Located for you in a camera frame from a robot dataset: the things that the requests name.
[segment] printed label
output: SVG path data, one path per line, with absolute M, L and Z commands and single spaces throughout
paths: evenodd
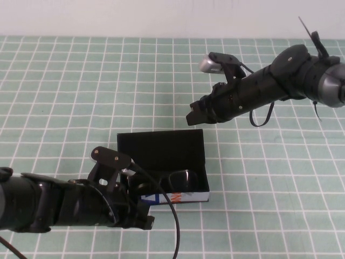
M 209 199 L 210 193 L 167 193 L 167 196 L 172 203 L 180 202 L 190 202 L 190 201 L 207 201 Z M 167 199 L 163 194 L 153 194 L 153 195 L 142 195 L 140 200 L 149 203 L 151 205 L 157 205 L 160 203 L 167 203 Z

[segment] white wall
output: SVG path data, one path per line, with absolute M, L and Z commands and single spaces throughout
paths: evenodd
M 0 0 L 0 34 L 345 39 L 345 0 Z

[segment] open box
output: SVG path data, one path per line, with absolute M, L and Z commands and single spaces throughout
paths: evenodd
M 129 155 L 133 161 L 147 171 L 178 171 L 188 169 L 198 177 L 198 188 L 193 192 L 167 192 L 172 203 L 208 201 L 210 188 L 205 169 L 205 150 L 202 129 L 181 131 L 156 131 L 119 133 L 118 151 Z M 160 193 L 136 194 L 131 178 L 121 175 L 120 181 L 128 188 L 130 196 L 136 196 L 151 205 L 166 204 Z

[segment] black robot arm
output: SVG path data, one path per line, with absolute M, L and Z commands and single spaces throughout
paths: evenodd
M 131 158 L 97 147 L 87 179 L 61 181 L 44 175 L 0 168 L 0 229 L 47 233 L 51 226 L 107 226 L 152 229 L 149 205 L 130 197 L 119 173 L 133 174 Z M 107 181 L 102 185 L 100 180 Z
M 235 56 L 209 53 L 200 63 L 205 73 L 223 73 L 227 83 L 213 86 L 208 96 L 190 105 L 188 125 L 227 122 L 239 115 L 271 104 L 266 121 L 275 101 L 308 98 L 329 107 L 341 107 L 345 101 L 345 64 L 340 58 L 329 56 L 317 32 L 311 34 L 318 56 L 308 53 L 305 45 L 287 48 L 271 65 L 246 76 L 242 67 L 249 70 Z

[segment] green grid mat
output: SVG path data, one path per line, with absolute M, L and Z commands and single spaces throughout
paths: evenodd
M 324 40 L 345 62 L 345 41 Z M 120 132 L 203 128 L 210 201 L 176 205 L 178 258 L 338 259 L 345 254 L 345 112 L 310 101 L 277 102 L 270 122 L 248 114 L 188 127 L 189 104 L 222 75 L 199 72 L 210 52 L 252 70 L 293 44 L 286 39 L 146 39 L 0 36 L 0 166 L 63 180 L 85 178 L 91 150 L 116 149 Z M 255 111 L 264 121 L 268 107 Z M 171 258 L 175 224 L 150 210 L 152 231 L 53 227 L 1 233 L 28 258 Z M 1 258 L 14 258 L 2 246 Z

